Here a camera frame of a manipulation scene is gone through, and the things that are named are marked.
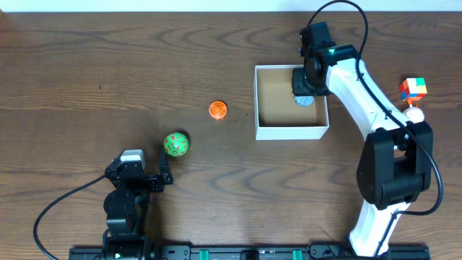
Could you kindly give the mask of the green ball with red numbers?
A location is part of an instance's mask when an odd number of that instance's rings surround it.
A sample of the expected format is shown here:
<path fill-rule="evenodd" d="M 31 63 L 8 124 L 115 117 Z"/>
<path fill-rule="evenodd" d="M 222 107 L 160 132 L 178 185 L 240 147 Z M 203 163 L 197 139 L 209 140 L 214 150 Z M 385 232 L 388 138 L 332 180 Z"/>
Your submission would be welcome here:
<path fill-rule="evenodd" d="M 167 135 L 163 144 L 165 152 L 173 157 L 183 156 L 189 148 L 188 137 L 180 132 L 173 132 Z"/>

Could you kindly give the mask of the orange round plastic toy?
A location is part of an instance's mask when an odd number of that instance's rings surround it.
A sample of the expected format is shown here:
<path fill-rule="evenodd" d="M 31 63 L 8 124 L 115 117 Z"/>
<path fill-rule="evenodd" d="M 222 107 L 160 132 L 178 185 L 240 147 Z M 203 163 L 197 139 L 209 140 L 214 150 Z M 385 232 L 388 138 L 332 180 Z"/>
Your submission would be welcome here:
<path fill-rule="evenodd" d="M 227 104 L 221 100 L 215 100 L 209 105 L 209 115 L 216 120 L 224 119 L 227 112 Z"/>

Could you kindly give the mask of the multicoloured puzzle cube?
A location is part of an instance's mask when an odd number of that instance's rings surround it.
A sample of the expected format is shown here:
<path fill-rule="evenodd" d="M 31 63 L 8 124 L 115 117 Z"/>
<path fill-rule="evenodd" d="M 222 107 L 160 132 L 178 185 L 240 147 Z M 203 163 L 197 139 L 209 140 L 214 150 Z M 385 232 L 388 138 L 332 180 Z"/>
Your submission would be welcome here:
<path fill-rule="evenodd" d="M 418 101 L 427 94 L 424 78 L 406 78 L 400 85 L 401 99 L 408 103 Z"/>

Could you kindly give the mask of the pink and white duck figure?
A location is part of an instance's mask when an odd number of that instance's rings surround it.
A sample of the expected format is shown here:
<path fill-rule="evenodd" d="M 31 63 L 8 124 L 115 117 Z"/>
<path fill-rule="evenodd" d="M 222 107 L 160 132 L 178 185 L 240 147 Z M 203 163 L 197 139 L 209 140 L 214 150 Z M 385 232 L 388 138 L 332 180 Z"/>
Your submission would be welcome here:
<path fill-rule="evenodd" d="M 403 111 L 403 114 L 409 118 L 409 120 L 415 124 L 423 122 L 425 119 L 423 111 L 416 107 L 411 106 Z"/>

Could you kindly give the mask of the grey and yellow toy truck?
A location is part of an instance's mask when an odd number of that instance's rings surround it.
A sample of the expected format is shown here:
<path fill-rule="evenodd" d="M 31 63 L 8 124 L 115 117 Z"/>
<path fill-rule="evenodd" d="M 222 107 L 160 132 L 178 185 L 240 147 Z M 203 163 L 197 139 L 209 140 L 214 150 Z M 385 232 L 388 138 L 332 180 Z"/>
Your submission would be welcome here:
<path fill-rule="evenodd" d="M 314 100 L 313 96 L 294 96 L 295 104 L 300 107 L 308 107 L 313 104 Z"/>

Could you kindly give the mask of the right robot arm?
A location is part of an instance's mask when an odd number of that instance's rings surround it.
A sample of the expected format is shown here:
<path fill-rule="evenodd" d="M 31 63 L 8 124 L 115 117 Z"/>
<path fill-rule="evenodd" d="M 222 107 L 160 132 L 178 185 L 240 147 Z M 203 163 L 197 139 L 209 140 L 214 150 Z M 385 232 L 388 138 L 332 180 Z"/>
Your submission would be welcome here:
<path fill-rule="evenodd" d="M 292 76 L 295 100 L 337 96 L 365 139 L 357 167 L 364 202 L 349 243 L 357 256 L 383 256 L 399 217 L 416 215 L 409 207 L 430 187 L 432 129 L 389 101 L 352 45 L 309 44 L 301 54 L 304 65 Z"/>

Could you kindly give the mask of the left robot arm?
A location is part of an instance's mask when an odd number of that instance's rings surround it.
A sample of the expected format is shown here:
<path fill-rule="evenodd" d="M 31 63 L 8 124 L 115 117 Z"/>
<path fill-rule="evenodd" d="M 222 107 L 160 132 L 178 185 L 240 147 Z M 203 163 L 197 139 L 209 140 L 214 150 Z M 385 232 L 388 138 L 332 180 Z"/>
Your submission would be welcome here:
<path fill-rule="evenodd" d="M 105 177 L 114 185 L 103 203 L 108 233 L 103 239 L 102 259 L 157 259 L 144 232 L 152 193 L 162 192 L 173 184 L 173 175 L 165 149 L 161 149 L 159 173 L 146 175 L 144 152 L 128 149 L 113 159 Z"/>

